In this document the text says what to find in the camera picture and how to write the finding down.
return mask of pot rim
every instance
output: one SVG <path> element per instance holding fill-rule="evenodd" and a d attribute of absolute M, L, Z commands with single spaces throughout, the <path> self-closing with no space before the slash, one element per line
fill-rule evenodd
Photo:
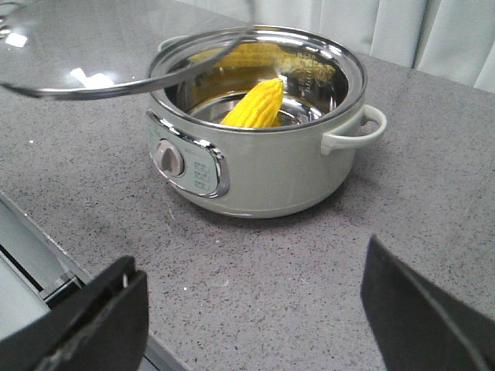
<path fill-rule="evenodd" d="M 163 58 L 167 57 L 169 53 L 173 53 L 174 50 L 182 50 L 187 48 L 188 45 L 193 43 L 196 40 L 202 40 L 202 39 L 212 39 L 215 38 L 215 36 L 218 36 L 219 34 L 224 35 L 228 33 L 232 33 L 234 35 L 238 34 L 242 29 L 242 27 L 235 27 L 235 28 L 228 28 L 228 29 L 219 29 L 217 31 L 210 31 L 210 32 L 205 32 L 205 33 L 200 33 L 192 36 L 185 36 L 183 39 L 179 39 L 178 41 L 175 41 L 174 43 L 170 44 L 166 48 L 164 48 L 159 54 L 155 56 L 153 61 L 151 62 L 149 68 L 148 68 L 148 73 L 147 76 L 151 77 L 154 69 L 158 66 L 158 64 L 163 60 Z M 235 127 L 235 126 L 230 126 L 230 125 L 223 125 L 223 124 L 216 124 L 213 122 L 201 120 L 199 118 L 196 118 L 190 114 L 187 114 L 185 111 L 180 110 L 175 104 L 173 104 L 166 94 L 162 92 L 163 90 L 157 90 L 157 91 L 152 91 L 150 94 L 152 95 L 153 100 L 159 104 L 161 107 L 164 107 L 167 111 L 169 111 L 171 114 L 174 114 L 178 117 L 181 117 L 182 119 L 186 121 L 193 122 L 195 124 L 208 127 L 208 128 L 215 128 L 219 129 L 222 131 L 237 131 L 237 132 L 260 132 L 260 133 L 268 133 L 268 132 L 280 132 L 280 131 L 291 131 L 291 130 L 299 130 L 303 128 L 308 128 L 312 126 L 316 126 L 322 123 L 326 123 L 328 121 L 331 121 L 333 119 L 336 119 L 337 117 L 342 116 L 346 112 L 348 112 L 350 109 L 352 109 L 355 104 L 357 104 L 361 98 L 364 95 L 364 91 L 366 90 L 367 86 L 367 72 L 363 66 L 363 64 L 360 62 L 360 60 L 352 53 L 350 52 L 346 47 L 342 46 L 341 44 L 326 38 L 325 36 L 321 36 L 319 34 L 315 34 L 312 32 L 307 32 L 301 29 L 297 28 L 292 28 L 292 27 L 281 27 L 281 26 L 268 26 L 268 25 L 256 25 L 252 26 L 252 30 L 247 34 L 246 37 L 249 36 L 255 36 L 259 32 L 263 31 L 270 31 L 270 32 L 281 32 L 282 35 L 283 33 L 290 32 L 292 35 L 297 35 L 299 37 L 302 37 L 307 40 L 315 40 L 315 41 L 320 41 L 322 43 L 327 44 L 327 46 L 332 46 L 332 51 L 335 53 L 335 49 L 339 50 L 339 53 L 344 56 L 345 60 L 349 60 L 351 63 L 355 65 L 355 67 L 359 70 L 360 76 L 362 79 L 361 86 L 359 90 L 352 90 L 352 87 L 350 87 L 349 92 L 347 93 L 346 97 L 344 98 L 343 102 L 339 104 L 335 109 L 330 111 L 328 114 L 324 114 L 322 117 L 317 118 L 316 120 L 304 123 L 304 124 L 294 124 L 294 125 L 287 125 L 287 126 L 282 126 L 282 127 L 276 127 L 276 128 L 240 128 L 240 127 Z M 161 99 L 159 97 L 159 94 L 164 96 L 165 99 Z"/>

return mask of countertop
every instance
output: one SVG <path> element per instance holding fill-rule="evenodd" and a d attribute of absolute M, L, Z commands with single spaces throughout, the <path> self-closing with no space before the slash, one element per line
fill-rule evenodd
<path fill-rule="evenodd" d="M 360 58 L 386 133 L 295 215 L 241 220 L 179 196 L 148 154 L 146 94 L 0 91 L 0 187 L 91 274 L 134 256 L 152 333 L 193 369 L 384 369 L 360 301 L 372 233 L 495 318 L 495 95 Z"/>

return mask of white curtain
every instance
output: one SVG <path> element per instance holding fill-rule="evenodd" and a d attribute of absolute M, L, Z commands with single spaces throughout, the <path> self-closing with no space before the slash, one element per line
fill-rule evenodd
<path fill-rule="evenodd" d="M 265 0 L 257 21 L 495 93 L 495 0 Z"/>

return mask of pot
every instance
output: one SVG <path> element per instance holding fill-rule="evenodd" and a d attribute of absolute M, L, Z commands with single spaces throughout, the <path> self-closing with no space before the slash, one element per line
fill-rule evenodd
<path fill-rule="evenodd" d="M 148 74 L 198 63 L 235 35 L 236 29 L 222 29 L 165 42 Z M 215 213 L 245 218 L 296 213 L 339 187 L 356 149 L 383 134 L 386 117 L 364 103 L 367 78 L 359 60 L 331 40 L 256 26 L 238 48 L 234 62 L 219 62 L 151 93 L 150 155 L 178 193 Z M 284 82 L 280 126 L 219 124 L 250 88 L 273 77 Z M 358 136 L 368 121 L 377 123 L 376 131 Z"/>

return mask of black object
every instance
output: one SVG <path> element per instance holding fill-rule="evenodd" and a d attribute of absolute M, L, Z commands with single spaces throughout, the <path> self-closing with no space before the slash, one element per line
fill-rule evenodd
<path fill-rule="evenodd" d="M 148 338 L 146 275 L 123 257 L 0 342 L 0 370 L 135 371 Z"/>
<path fill-rule="evenodd" d="M 375 236 L 361 298 L 389 371 L 495 370 L 495 322 L 414 272 Z"/>

